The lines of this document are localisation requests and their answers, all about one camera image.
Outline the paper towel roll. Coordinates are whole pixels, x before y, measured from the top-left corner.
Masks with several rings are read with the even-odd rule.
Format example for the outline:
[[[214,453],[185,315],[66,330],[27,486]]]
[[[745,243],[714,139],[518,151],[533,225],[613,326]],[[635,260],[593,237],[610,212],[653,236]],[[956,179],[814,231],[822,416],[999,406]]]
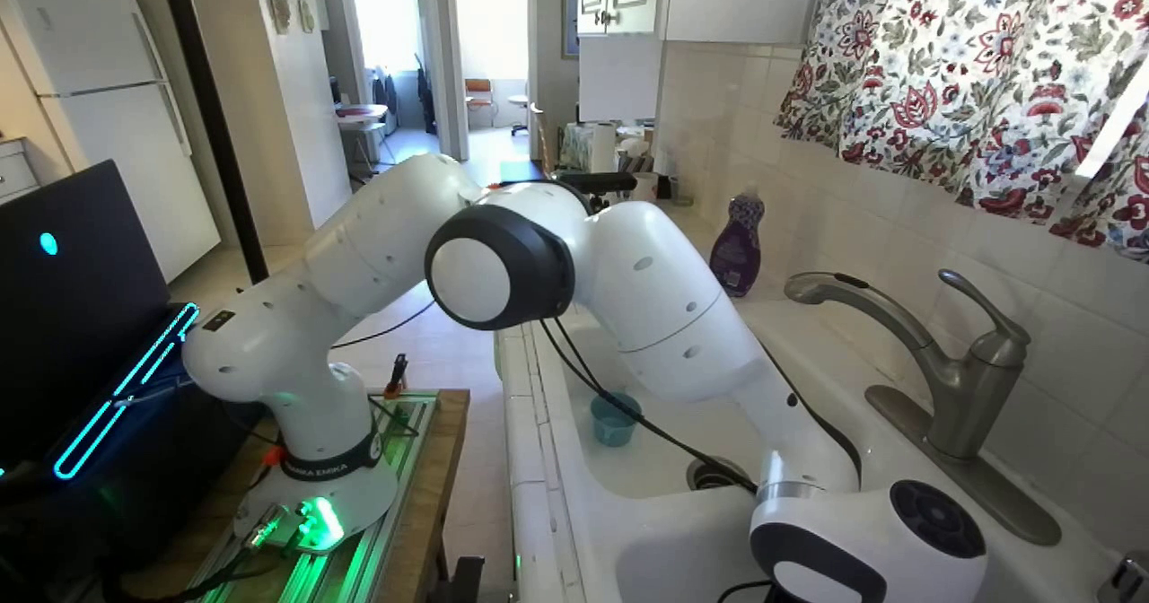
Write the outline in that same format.
[[[595,122],[588,142],[588,173],[614,173],[617,170],[617,125],[612,121]]]

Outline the blue plastic cup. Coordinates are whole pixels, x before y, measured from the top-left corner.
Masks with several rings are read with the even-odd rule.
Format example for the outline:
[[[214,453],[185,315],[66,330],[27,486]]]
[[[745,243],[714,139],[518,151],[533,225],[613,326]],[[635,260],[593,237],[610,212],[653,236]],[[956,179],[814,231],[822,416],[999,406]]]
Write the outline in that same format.
[[[629,444],[637,428],[637,420],[616,407],[610,399],[595,396],[589,405],[592,416],[592,436],[599,444],[609,448]]]

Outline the purple dish soap bottle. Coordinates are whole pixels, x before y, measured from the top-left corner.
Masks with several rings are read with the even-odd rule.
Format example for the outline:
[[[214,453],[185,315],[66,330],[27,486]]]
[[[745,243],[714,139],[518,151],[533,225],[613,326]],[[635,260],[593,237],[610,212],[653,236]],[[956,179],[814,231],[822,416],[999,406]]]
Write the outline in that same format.
[[[764,215],[765,203],[755,183],[728,202],[727,221],[709,257],[711,272],[728,296],[745,297],[758,280],[762,266],[759,224]]]

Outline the white sink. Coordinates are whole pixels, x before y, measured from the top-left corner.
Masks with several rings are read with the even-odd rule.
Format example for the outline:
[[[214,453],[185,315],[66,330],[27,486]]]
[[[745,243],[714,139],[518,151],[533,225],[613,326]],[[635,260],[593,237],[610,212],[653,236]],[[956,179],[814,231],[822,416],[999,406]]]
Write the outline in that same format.
[[[1084,526],[1047,503],[1059,542],[1017,538],[866,401],[886,374],[813,308],[764,301],[742,314],[802,399],[854,444],[864,489],[916,479],[971,513],[989,558],[977,603],[1096,603],[1115,554]],[[750,551],[750,494],[692,490],[689,456],[647,435],[599,444],[591,391],[537,325],[501,334],[498,350],[525,603],[715,603],[727,588],[764,578]]]

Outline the orange chair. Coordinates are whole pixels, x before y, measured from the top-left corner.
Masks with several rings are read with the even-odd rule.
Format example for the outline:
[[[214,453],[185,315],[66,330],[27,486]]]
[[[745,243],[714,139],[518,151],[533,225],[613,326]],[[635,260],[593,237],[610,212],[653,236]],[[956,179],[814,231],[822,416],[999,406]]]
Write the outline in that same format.
[[[491,79],[465,78],[464,103],[470,129],[494,127],[499,113]]]

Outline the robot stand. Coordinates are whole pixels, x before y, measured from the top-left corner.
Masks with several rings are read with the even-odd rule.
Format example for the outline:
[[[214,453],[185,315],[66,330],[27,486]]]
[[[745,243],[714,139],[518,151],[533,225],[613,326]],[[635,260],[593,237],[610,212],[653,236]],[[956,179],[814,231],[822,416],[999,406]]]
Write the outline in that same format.
[[[390,454],[399,496],[381,521],[350,535],[327,555],[282,555],[271,546],[242,562],[241,578],[207,592],[196,603],[478,603],[485,569],[480,555],[452,559],[446,517],[465,438],[468,391],[414,393],[399,400],[416,435],[398,436]],[[188,524],[146,569],[119,578],[137,600],[190,590],[241,550],[231,517],[259,476],[273,432],[259,424],[242,441]]]

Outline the round table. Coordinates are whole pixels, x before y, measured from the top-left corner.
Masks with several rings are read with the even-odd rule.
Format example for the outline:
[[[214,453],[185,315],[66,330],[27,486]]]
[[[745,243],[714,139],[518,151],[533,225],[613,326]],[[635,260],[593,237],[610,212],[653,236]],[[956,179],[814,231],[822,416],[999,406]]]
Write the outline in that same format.
[[[353,183],[365,185],[376,173],[376,164],[368,152],[371,136],[386,127],[386,105],[337,105],[334,119],[342,133],[352,138],[348,175]]]

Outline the silver tap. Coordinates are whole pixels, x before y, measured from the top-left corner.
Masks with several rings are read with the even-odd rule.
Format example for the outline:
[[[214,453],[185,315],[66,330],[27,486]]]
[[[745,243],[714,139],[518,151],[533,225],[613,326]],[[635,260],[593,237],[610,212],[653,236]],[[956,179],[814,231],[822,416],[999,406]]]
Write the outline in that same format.
[[[980,456],[1023,368],[992,366],[969,350],[949,357],[913,314],[851,275],[793,275],[784,293],[796,303],[853,306],[896,337],[924,374],[933,412],[886,385],[867,387],[867,403],[1008,532],[1034,546],[1058,546],[1058,521]]]

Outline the silver tap lever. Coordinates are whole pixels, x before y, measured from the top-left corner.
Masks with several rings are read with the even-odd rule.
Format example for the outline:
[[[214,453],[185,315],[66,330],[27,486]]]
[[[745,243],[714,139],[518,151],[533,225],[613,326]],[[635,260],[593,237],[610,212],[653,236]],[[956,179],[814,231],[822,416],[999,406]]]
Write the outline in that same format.
[[[993,328],[972,342],[969,349],[972,356],[992,366],[1021,369],[1030,353],[1030,332],[1017,320],[1002,314],[997,306],[994,306],[965,276],[948,268],[940,269],[936,276],[980,306],[992,320]]]

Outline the floral curtain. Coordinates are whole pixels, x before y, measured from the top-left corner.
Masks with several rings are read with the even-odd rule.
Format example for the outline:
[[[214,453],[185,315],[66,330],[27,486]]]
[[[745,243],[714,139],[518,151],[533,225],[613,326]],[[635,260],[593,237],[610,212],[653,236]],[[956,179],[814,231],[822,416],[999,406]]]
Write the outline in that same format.
[[[1149,265],[1149,0],[817,0],[776,124]]]

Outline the white refrigerator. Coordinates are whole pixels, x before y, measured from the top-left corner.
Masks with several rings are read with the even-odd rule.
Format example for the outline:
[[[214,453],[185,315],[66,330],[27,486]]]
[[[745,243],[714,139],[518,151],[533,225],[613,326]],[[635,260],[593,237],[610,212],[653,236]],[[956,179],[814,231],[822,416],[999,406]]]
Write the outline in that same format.
[[[165,280],[221,242],[136,0],[0,0],[0,136],[41,185],[115,162]]]

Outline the black laptop with cyan lights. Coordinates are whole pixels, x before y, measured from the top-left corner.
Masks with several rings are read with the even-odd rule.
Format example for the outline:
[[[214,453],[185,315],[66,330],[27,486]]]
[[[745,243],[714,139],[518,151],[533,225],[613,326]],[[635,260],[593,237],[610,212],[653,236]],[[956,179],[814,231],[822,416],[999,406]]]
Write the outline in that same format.
[[[259,407],[190,382],[198,317],[111,159],[0,204],[0,583],[149,564],[229,467]]]

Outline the white drawer unit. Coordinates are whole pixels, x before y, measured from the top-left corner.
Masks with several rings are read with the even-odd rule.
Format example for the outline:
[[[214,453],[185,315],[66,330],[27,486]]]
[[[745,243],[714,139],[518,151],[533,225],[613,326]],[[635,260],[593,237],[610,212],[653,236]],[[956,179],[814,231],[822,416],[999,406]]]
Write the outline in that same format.
[[[40,190],[25,138],[0,140],[0,204]]]

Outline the metal sink fitting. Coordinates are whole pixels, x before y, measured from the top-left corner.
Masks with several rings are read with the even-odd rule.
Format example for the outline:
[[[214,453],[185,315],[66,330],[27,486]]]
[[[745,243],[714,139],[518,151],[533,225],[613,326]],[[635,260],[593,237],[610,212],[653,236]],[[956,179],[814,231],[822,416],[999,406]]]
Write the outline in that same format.
[[[1149,603],[1149,550],[1124,555],[1095,592],[1097,603]]]

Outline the wall ornaments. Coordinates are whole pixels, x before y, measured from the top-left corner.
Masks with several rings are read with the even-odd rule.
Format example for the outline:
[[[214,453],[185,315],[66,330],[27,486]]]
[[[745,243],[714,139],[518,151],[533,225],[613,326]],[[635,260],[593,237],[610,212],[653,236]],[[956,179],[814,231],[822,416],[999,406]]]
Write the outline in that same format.
[[[308,0],[267,0],[275,34],[290,34],[293,28],[313,34],[317,23]]]

